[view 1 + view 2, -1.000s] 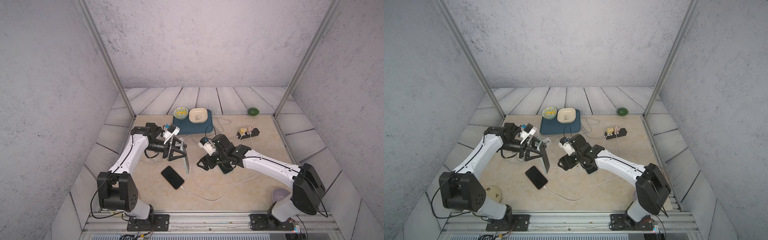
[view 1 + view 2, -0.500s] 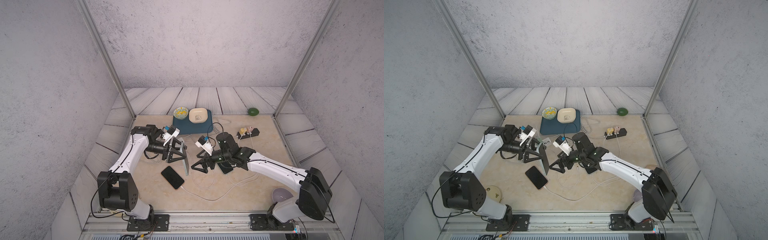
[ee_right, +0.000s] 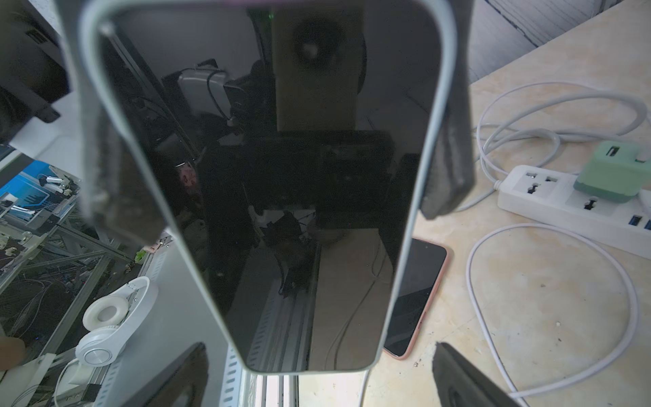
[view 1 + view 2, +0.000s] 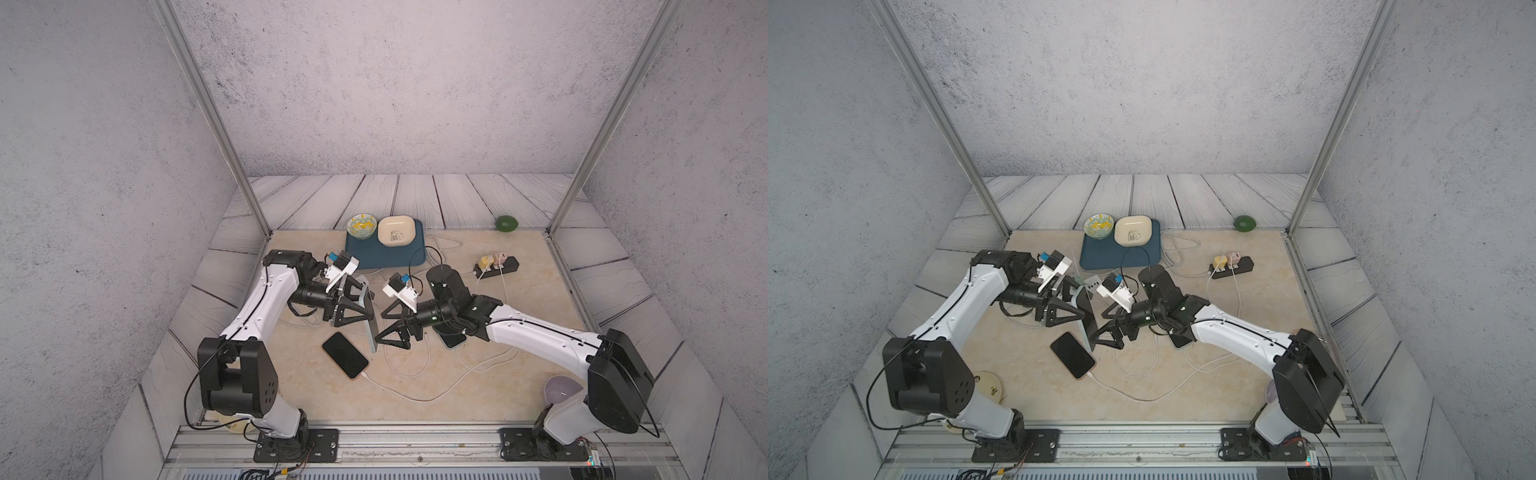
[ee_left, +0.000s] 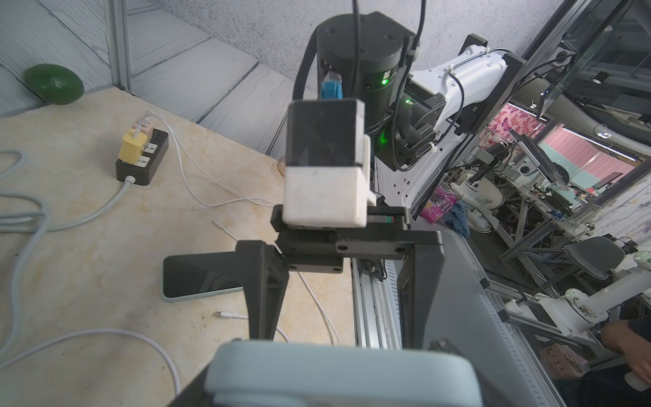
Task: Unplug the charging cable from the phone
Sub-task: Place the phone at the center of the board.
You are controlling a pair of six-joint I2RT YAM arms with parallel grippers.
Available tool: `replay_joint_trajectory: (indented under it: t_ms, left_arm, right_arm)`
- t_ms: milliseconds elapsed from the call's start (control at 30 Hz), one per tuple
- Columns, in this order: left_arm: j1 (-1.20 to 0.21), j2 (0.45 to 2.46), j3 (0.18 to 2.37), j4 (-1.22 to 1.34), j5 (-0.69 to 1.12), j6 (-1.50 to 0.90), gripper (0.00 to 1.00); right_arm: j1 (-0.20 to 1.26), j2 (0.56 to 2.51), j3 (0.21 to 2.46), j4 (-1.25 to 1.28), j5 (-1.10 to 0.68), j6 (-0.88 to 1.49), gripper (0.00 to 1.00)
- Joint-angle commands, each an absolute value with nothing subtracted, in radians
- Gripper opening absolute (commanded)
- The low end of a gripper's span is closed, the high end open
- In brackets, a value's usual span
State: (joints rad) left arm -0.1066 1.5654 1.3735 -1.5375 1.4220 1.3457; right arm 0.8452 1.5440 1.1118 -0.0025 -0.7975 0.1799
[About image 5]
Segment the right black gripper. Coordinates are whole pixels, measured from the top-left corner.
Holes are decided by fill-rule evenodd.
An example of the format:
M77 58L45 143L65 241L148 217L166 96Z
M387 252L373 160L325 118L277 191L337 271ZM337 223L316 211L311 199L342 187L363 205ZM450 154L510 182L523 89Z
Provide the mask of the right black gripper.
M432 303L445 262L439 232L411 227L404 207L369 207L365 227L294 227L276 205L271 225L276 246L239 241L237 274L249 315L249 338L272 340L288 288L289 272L340 273L345 259L402 260L398 300L403 349L422 349Z

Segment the black phone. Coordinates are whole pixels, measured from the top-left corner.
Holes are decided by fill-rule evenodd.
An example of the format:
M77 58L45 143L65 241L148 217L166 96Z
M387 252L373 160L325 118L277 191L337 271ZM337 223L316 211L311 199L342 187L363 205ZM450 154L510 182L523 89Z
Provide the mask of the black phone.
M472 364L453 354L234 341L211 361L214 406L481 406Z

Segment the light green case phone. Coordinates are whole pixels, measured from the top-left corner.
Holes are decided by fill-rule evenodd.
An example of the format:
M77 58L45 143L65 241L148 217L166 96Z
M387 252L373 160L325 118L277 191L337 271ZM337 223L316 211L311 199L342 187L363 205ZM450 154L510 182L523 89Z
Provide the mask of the light green case phone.
M173 255L164 259L161 295L169 303L242 292L235 252Z

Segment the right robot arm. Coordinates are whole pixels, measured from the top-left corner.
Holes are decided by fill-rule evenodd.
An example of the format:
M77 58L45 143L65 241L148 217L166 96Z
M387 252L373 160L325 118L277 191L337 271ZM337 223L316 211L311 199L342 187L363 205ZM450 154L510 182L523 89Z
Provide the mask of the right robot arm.
M414 71L420 37L379 12L337 15L313 31L288 106L276 242L236 247L252 339L273 339L291 271L397 259L402 345L422 347L444 250L410 222L521 62L468 37L455 59Z

